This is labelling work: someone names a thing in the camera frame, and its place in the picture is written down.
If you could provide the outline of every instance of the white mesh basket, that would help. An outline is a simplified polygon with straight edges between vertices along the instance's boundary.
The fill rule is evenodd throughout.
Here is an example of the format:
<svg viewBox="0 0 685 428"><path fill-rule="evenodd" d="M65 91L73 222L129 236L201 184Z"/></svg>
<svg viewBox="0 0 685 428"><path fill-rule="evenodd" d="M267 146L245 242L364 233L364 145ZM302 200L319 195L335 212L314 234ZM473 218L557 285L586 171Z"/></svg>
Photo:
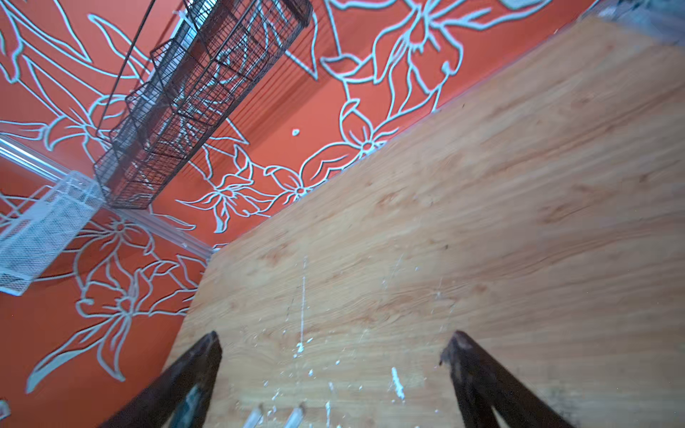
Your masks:
<svg viewBox="0 0 685 428"><path fill-rule="evenodd" d="M97 181L72 171L0 234L0 291L21 296L103 204Z"/></svg>

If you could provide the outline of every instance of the wire shelf frame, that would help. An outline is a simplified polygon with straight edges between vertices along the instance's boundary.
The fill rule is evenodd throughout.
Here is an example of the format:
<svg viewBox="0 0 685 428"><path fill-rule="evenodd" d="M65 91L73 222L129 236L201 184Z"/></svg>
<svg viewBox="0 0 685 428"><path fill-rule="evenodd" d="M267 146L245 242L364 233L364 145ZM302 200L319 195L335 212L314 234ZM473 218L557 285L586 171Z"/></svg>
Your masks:
<svg viewBox="0 0 685 428"><path fill-rule="evenodd" d="M124 58L110 100L152 9ZM192 0L94 165L114 208L146 209L309 25L309 0Z"/></svg>

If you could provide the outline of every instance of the wire basket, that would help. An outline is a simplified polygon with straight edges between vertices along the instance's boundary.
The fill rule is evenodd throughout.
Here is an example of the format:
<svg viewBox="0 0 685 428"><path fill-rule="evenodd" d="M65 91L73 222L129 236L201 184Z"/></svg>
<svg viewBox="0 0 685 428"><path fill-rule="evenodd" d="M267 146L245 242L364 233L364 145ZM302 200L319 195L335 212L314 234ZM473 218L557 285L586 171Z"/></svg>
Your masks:
<svg viewBox="0 0 685 428"><path fill-rule="evenodd" d="M72 171L0 234L0 291L21 296L102 206L98 183Z"/></svg>
<svg viewBox="0 0 685 428"><path fill-rule="evenodd" d="M126 98L129 114L95 164L112 207L147 208L309 24L312 4L194 0L186 10L150 53L155 71Z"/></svg>

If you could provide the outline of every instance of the white debris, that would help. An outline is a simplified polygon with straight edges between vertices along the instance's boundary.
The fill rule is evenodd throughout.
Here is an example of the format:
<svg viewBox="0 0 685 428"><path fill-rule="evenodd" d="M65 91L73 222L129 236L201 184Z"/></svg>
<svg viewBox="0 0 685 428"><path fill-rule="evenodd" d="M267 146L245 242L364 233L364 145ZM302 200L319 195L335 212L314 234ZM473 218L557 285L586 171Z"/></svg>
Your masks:
<svg viewBox="0 0 685 428"><path fill-rule="evenodd" d="M331 428L331 402L326 401L326 428Z"/></svg>
<svg viewBox="0 0 685 428"><path fill-rule="evenodd" d="M404 387L399 381L399 376L397 376L397 369L393 367L393 382L395 383L395 394L404 401Z"/></svg>

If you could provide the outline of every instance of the wooden table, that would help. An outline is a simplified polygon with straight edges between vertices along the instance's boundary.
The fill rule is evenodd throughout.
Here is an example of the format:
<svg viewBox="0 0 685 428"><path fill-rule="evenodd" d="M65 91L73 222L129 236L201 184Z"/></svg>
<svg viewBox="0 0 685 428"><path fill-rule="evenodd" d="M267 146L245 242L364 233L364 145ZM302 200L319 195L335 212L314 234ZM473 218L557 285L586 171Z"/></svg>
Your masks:
<svg viewBox="0 0 685 428"><path fill-rule="evenodd" d="M217 253L169 361L219 333L207 427L454 427L463 329L577 426L683 426L684 161L683 52L586 19Z"/></svg>

